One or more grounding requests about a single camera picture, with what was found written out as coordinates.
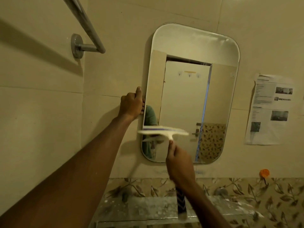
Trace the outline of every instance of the chrome towel rack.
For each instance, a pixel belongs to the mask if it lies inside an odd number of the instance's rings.
[[[87,35],[90,37],[94,45],[84,44],[81,36],[79,34],[72,34],[71,37],[71,48],[74,58],[82,58],[83,52],[98,52],[105,53],[105,48],[98,37],[91,21],[89,20],[86,12],[82,8],[79,0],[64,0],[67,6],[70,8],[71,12],[79,21],[80,25],[83,27]]]

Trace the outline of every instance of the metal rod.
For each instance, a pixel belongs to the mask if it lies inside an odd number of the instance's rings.
[[[87,35],[90,37],[94,45],[89,44],[78,44],[78,48],[81,51],[89,51],[89,52],[100,52],[105,53],[105,48],[98,37],[94,27],[92,26],[91,21],[89,20],[88,16],[86,15],[84,9],[81,6],[79,0],[64,0],[67,6],[70,8],[74,16],[79,21],[80,25],[83,27]]]

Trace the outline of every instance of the mirror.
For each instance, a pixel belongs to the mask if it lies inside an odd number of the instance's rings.
[[[209,164],[222,152],[240,60],[236,42],[223,35],[168,23],[152,41],[143,126],[187,131],[173,135],[194,162]],[[143,135],[142,153],[165,162],[169,140]]]

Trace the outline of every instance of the black and white picture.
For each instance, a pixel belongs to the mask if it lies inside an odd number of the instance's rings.
[[[292,94],[292,88],[276,87],[276,94]]]
[[[271,121],[287,121],[288,111],[273,110],[271,113]]]
[[[251,122],[250,132],[259,132],[261,127],[260,122]]]

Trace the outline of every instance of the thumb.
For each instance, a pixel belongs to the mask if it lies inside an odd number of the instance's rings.
[[[135,98],[137,98],[137,99],[140,99],[140,100],[142,100],[142,92],[141,92],[141,87],[139,86],[139,87],[137,87],[137,89],[136,89],[136,93],[135,93]]]
[[[168,146],[168,154],[167,154],[168,158],[174,157],[175,148],[176,148],[175,142],[173,140],[170,140]]]

